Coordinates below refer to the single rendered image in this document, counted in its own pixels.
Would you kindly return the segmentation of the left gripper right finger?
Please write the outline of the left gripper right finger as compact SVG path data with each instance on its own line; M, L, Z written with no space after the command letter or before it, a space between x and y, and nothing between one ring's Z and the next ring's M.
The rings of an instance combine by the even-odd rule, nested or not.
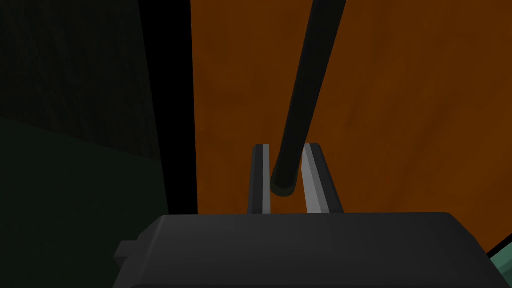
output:
M318 143L304 145L301 174L307 213L344 212L322 148Z

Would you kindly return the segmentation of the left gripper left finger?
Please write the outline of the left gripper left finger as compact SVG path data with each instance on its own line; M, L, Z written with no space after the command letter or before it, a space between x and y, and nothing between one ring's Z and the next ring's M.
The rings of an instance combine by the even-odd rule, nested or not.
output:
M248 214L271 213L269 144L257 144L252 148Z

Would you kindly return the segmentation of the black bar handle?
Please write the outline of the black bar handle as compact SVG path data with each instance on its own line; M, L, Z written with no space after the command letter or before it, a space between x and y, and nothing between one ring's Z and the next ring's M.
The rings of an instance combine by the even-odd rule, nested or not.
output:
M279 197L289 197L295 191L303 147L346 2L312 1L283 137L270 178L270 189Z

